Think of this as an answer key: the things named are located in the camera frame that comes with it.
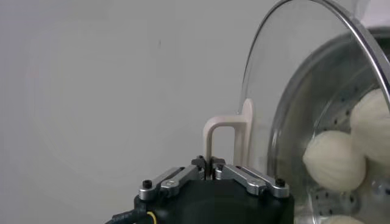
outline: white wall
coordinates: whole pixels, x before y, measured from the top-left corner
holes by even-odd
[[[103,223],[189,164],[275,1],[2,0],[0,223]]]

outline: black cable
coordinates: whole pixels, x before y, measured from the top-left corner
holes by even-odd
[[[147,216],[145,209],[135,208],[131,211],[114,215],[112,219],[105,224],[133,224],[145,216]]]

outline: glass lid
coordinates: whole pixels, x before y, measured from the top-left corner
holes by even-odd
[[[297,223],[390,222],[387,55],[390,29],[333,1],[281,1],[260,25],[240,101],[254,104],[249,165],[286,180]]]

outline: steamed bun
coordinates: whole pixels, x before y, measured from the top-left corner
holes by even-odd
[[[313,138],[303,155],[310,176],[333,191],[352,191],[364,180],[366,159],[352,150],[350,135],[325,131]]]
[[[364,224],[364,223],[346,215],[336,215],[328,218],[324,222],[321,222],[321,224]]]
[[[369,92],[356,104],[350,124],[353,148],[390,166],[390,113],[380,89]]]

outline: yellow wire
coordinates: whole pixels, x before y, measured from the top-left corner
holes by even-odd
[[[153,224],[157,224],[156,215],[153,212],[147,212],[146,214],[150,215],[153,219]]]

